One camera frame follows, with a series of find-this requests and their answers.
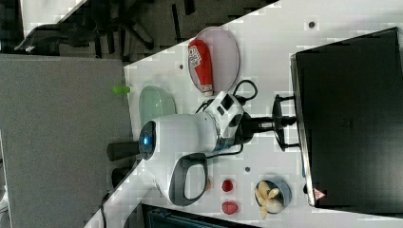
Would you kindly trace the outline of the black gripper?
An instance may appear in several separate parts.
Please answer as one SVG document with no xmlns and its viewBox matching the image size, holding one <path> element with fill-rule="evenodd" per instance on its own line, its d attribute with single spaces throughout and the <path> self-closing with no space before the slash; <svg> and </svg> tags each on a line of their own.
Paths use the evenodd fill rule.
<svg viewBox="0 0 403 228">
<path fill-rule="evenodd" d="M 240 124 L 236 131 L 236 144 L 249 143 L 255 134 L 273 131 L 275 128 L 284 128 L 293 125 L 297 121 L 296 117 L 256 117 L 252 118 L 248 113 L 244 113 L 240 119 Z"/>
</svg>

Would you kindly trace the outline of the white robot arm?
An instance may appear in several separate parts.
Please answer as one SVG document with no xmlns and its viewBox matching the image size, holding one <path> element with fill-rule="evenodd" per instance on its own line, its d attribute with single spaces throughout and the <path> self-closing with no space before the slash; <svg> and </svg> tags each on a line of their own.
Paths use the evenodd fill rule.
<svg viewBox="0 0 403 228">
<path fill-rule="evenodd" d="M 147 122 L 139 136 L 142 160 L 103 198 L 84 228 L 124 228 L 133 210 L 153 188 L 172 204 L 188 206 L 200 199 L 208 180 L 207 161 L 226 156 L 257 133 L 273 131 L 281 148 L 283 129 L 295 117 L 281 112 L 284 99 L 277 96 L 270 117 L 252 118 L 246 99 L 225 91 L 195 114 L 172 114 Z"/>
</svg>

